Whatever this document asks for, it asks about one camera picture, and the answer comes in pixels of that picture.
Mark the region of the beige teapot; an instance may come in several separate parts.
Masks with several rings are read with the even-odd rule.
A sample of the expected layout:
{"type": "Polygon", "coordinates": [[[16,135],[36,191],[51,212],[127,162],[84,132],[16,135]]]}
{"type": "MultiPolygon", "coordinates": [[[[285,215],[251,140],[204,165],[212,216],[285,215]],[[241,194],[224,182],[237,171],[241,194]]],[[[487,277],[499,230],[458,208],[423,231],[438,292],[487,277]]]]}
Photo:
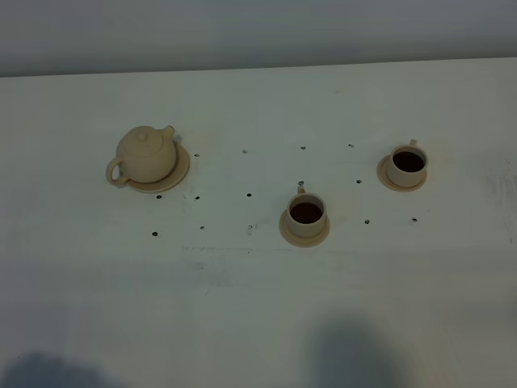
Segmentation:
{"type": "Polygon", "coordinates": [[[129,130],[116,148],[116,156],[108,163],[108,183],[121,186],[128,181],[155,183],[167,177],[174,169],[177,150],[174,145],[175,129],[138,126],[129,130]]]}

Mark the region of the beige teapot saucer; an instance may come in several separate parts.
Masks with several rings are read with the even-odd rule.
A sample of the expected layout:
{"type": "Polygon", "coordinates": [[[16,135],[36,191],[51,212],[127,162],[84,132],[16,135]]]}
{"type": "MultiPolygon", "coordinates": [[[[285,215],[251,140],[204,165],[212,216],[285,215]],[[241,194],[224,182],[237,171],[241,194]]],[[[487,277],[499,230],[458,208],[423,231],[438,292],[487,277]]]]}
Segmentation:
{"type": "Polygon", "coordinates": [[[150,164],[148,158],[146,158],[140,163],[140,167],[145,168],[146,181],[143,182],[129,179],[123,184],[123,186],[129,187],[138,192],[158,194],[179,185],[187,176],[187,173],[189,171],[190,156],[187,150],[183,147],[183,145],[180,142],[173,141],[173,145],[176,150],[175,164],[167,175],[164,175],[161,179],[151,182],[149,180],[149,177],[155,178],[158,176],[158,173],[155,171],[155,168],[150,164]]]}

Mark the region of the near beige cup saucer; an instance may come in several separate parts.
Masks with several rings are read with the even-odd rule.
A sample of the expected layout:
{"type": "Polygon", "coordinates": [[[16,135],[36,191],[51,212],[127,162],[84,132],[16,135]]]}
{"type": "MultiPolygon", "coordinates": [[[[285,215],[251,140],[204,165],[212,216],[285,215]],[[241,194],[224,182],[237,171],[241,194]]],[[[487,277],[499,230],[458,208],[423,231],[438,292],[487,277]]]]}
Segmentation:
{"type": "Polygon", "coordinates": [[[330,232],[330,220],[324,215],[311,224],[301,224],[295,221],[291,214],[284,210],[280,216],[280,234],[290,244],[296,247],[314,247],[322,243],[330,232]]]}

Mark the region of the beige cup saucer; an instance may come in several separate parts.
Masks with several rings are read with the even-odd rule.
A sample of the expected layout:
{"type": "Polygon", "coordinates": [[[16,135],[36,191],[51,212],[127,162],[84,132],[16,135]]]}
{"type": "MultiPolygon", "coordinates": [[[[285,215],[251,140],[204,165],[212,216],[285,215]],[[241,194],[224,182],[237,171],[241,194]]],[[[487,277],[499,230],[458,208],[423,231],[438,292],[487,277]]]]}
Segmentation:
{"type": "Polygon", "coordinates": [[[413,192],[418,190],[427,180],[427,169],[406,172],[393,163],[391,155],[382,158],[376,169],[379,180],[390,190],[396,192],[413,192]]]}
{"type": "Polygon", "coordinates": [[[311,224],[301,224],[295,221],[291,214],[284,210],[280,216],[280,234],[290,244],[296,247],[314,247],[322,243],[330,232],[330,220],[324,215],[311,224]]]}

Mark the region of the near beige teacup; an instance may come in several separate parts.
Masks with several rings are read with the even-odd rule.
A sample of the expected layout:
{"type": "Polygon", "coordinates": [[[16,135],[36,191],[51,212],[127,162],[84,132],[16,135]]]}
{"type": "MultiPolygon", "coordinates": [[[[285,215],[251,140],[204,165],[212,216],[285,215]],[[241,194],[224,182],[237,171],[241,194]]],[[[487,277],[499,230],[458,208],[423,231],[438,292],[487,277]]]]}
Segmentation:
{"type": "Polygon", "coordinates": [[[298,183],[297,194],[289,201],[287,211],[301,224],[311,224],[327,216],[324,201],[318,195],[307,192],[302,182],[298,183]]]}

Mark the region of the beige teacup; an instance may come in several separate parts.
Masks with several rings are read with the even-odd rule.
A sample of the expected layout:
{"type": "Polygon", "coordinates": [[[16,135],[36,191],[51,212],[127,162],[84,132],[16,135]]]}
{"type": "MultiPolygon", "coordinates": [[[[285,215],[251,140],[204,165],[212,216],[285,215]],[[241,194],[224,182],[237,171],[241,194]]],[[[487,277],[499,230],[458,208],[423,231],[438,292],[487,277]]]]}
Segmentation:
{"type": "Polygon", "coordinates": [[[400,145],[393,149],[390,155],[395,166],[402,171],[416,172],[421,171],[423,168],[427,169],[427,154],[418,146],[415,139],[412,139],[407,145],[400,145]]]}
{"type": "Polygon", "coordinates": [[[311,224],[327,216],[324,201],[318,195],[307,192],[302,182],[298,183],[297,194],[289,201],[287,211],[301,224],[311,224]]]}

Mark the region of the far beige cup saucer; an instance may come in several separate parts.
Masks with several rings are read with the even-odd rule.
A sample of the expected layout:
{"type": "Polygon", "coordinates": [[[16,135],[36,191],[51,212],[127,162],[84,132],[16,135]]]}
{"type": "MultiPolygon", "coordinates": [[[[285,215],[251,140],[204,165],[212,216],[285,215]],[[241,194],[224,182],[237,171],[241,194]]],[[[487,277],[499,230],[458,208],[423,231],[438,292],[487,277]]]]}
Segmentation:
{"type": "Polygon", "coordinates": [[[393,163],[391,155],[382,158],[376,169],[379,180],[390,190],[396,192],[413,192],[418,190],[427,180],[427,169],[406,172],[393,163]]]}

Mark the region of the far beige teacup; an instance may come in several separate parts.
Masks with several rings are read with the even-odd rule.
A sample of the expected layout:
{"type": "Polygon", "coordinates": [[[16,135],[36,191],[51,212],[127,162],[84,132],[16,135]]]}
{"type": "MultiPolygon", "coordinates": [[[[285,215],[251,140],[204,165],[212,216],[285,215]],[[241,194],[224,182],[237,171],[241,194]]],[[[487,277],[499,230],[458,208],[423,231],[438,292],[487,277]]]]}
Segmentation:
{"type": "Polygon", "coordinates": [[[421,171],[423,168],[427,169],[427,154],[418,146],[415,139],[412,139],[407,145],[400,145],[393,149],[390,155],[395,166],[402,171],[416,172],[421,171]]]}

